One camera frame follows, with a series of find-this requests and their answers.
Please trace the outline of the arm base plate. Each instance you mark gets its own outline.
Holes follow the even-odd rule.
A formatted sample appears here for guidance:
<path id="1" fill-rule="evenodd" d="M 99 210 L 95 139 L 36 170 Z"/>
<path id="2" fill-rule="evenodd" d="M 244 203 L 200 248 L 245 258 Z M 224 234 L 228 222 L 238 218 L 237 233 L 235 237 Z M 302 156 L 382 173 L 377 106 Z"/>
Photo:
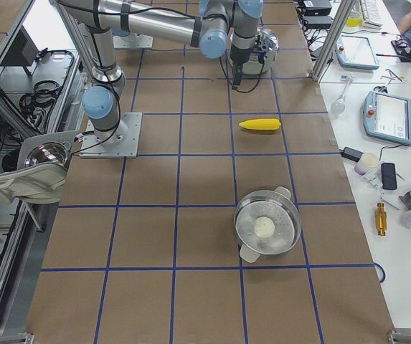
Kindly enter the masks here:
<path id="1" fill-rule="evenodd" d="M 138 144 L 141 133 L 142 113 L 123 113 L 116 132 L 102 133 L 94 131 L 88 120 L 86 130 L 92 131 L 82 140 L 79 152 L 81 158 L 135 158 L 138 155 Z"/>
<path id="2" fill-rule="evenodd" d="M 130 33 L 128 36 L 124 37 L 114 34 L 113 44 L 115 49 L 151 49 L 153 46 L 153 37 L 134 33 Z"/>

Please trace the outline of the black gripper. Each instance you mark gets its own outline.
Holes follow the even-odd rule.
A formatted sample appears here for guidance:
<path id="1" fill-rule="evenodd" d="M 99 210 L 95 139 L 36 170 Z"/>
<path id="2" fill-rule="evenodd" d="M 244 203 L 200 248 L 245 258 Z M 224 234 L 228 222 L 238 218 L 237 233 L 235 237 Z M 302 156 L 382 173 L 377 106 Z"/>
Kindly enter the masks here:
<path id="1" fill-rule="evenodd" d="M 232 89 L 237 90 L 241 85 L 243 76 L 243 67 L 248 60 L 247 54 L 231 53 L 230 61 L 232 62 Z"/>

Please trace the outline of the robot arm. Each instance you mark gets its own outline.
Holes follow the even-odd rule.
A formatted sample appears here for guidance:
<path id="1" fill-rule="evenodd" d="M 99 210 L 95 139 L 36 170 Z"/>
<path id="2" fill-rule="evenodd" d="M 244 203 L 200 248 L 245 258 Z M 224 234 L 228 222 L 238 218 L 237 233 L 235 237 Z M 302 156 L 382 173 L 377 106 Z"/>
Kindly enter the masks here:
<path id="1" fill-rule="evenodd" d="M 254 51 L 262 1 L 201 1 L 199 16 L 147 6 L 136 1 L 58 1 L 90 33 L 93 77 L 100 84 L 117 82 L 122 72 L 115 62 L 112 33 L 137 33 L 197 47 L 209 59 L 230 54 L 238 90 L 245 63 Z"/>

